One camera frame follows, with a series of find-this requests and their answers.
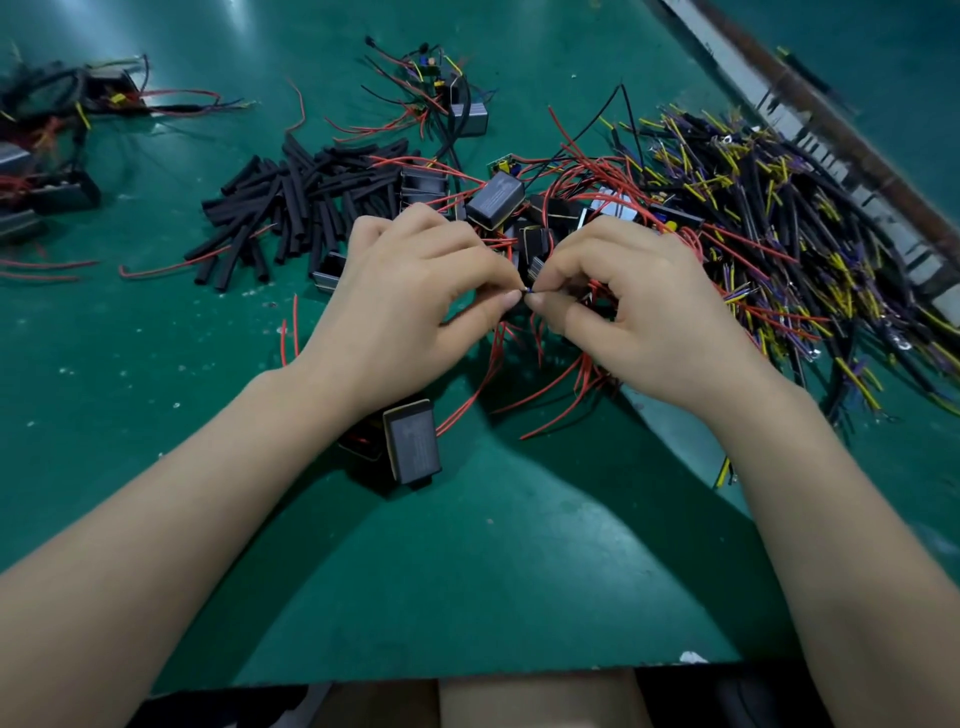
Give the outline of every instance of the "finger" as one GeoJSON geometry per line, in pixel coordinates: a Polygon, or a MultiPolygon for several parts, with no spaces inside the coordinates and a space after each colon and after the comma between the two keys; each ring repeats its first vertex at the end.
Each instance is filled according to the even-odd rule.
{"type": "Polygon", "coordinates": [[[543,264],[534,290],[556,291],[568,280],[586,276],[606,283],[617,293],[613,279],[622,268],[625,255],[630,254],[621,246],[596,238],[573,247],[558,248],[543,264]]]}
{"type": "Polygon", "coordinates": [[[361,255],[380,239],[380,235],[387,231],[393,223],[382,217],[362,215],[353,223],[350,233],[350,242],[347,245],[348,258],[352,255],[361,255]]]}
{"type": "Polygon", "coordinates": [[[500,289],[525,288],[514,264],[486,246],[466,248],[430,261],[435,273],[444,281],[449,302],[453,303],[468,291],[482,285],[500,289]]]}
{"type": "Polygon", "coordinates": [[[507,311],[517,305],[519,290],[490,291],[440,327],[437,347],[444,363],[459,361],[486,333],[495,327],[507,311]]]}
{"type": "Polygon", "coordinates": [[[637,223],[621,220],[612,215],[600,215],[596,220],[587,223],[579,230],[571,233],[557,246],[557,250],[572,248],[576,245],[583,244],[586,240],[596,238],[598,240],[606,240],[611,243],[616,243],[617,245],[622,245],[625,248],[654,251],[662,247],[664,237],[671,236],[660,235],[649,228],[644,228],[637,223]]]}
{"type": "Polygon", "coordinates": [[[398,239],[402,239],[418,232],[446,225],[448,222],[449,220],[433,207],[424,203],[416,203],[407,207],[396,217],[393,233],[398,239]]]}
{"type": "Polygon", "coordinates": [[[617,352],[623,352],[630,343],[627,331],[580,305],[572,296],[532,293],[526,302],[554,333],[565,336],[601,364],[613,362],[617,352]]]}
{"type": "Polygon", "coordinates": [[[419,233],[414,240],[414,246],[418,256],[431,258],[465,248],[483,248],[484,242],[470,224],[455,222],[419,233]]]}

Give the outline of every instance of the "right hand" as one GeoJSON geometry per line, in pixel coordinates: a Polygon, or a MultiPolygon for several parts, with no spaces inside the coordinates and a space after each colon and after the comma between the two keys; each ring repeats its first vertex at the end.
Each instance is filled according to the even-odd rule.
{"type": "Polygon", "coordinates": [[[547,325],[644,394],[704,416],[757,378],[782,378],[757,351],[676,235],[610,215],[574,232],[548,259],[527,305],[547,325]],[[596,279],[619,299],[608,322],[572,296],[596,279]]]}

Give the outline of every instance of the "hand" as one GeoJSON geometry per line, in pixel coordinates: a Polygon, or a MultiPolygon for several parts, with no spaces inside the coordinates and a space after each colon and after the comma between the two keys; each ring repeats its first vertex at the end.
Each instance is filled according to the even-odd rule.
{"type": "Polygon", "coordinates": [[[357,218],[337,290],[288,369],[333,382],[356,421],[453,367],[523,287],[513,264],[470,225],[431,207],[413,205],[394,221],[357,218]],[[470,307],[445,321],[454,301],[481,286],[470,307]]]}
{"type": "Polygon", "coordinates": [[[635,389],[694,414],[757,377],[779,377],[676,235],[601,215],[557,247],[534,290],[527,305],[552,330],[635,389]],[[557,292],[586,279],[619,299],[614,323],[557,292]]]}

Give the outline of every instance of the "gray box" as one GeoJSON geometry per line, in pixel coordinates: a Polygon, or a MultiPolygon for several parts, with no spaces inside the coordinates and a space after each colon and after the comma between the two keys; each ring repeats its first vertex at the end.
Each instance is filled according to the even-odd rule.
{"type": "MultiPolygon", "coordinates": [[[[453,111],[453,128],[460,126],[460,121],[464,115],[463,104],[451,104],[450,110],[453,111]]],[[[467,119],[467,125],[464,127],[460,136],[483,136],[487,133],[487,122],[490,117],[487,115],[487,107],[482,102],[477,101],[470,104],[470,116],[467,119]]]]}

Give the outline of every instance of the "left hand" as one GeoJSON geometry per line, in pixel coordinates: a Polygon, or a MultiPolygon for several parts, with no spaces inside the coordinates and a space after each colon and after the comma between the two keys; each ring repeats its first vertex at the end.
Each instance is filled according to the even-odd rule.
{"type": "Polygon", "coordinates": [[[394,221],[357,218],[347,267],[286,371],[333,390],[352,421],[407,397],[456,364],[522,295],[513,264],[473,228],[426,205],[394,221]],[[483,288],[446,321],[450,306],[483,288]]]}

